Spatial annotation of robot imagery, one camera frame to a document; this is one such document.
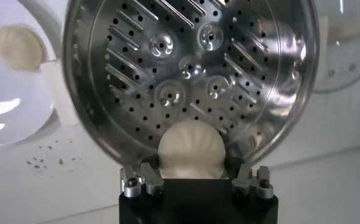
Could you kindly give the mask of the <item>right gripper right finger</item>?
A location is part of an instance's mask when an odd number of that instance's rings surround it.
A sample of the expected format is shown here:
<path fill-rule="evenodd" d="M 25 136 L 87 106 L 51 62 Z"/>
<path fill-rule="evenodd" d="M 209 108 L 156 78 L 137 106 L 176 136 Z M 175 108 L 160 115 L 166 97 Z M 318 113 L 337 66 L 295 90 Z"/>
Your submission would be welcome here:
<path fill-rule="evenodd" d="M 269 167 L 261 166 L 254 173 L 249 163 L 239 158 L 225 159 L 226 175 L 233 198 L 272 198 L 274 187 L 270 182 Z"/>

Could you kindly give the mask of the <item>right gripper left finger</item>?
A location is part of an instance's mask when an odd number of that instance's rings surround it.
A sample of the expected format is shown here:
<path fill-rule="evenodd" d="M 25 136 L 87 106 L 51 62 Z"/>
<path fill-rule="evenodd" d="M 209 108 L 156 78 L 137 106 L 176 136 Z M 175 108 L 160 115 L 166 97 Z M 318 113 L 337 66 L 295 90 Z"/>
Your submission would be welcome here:
<path fill-rule="evenodd" d="M 121 191 L 126 198 L 136 198 L 146 193 L 160 197 L 164 180 L 161 177 L 157 155 L 143 158 L 139 164 L 126 164 L 121 168 Z"/>

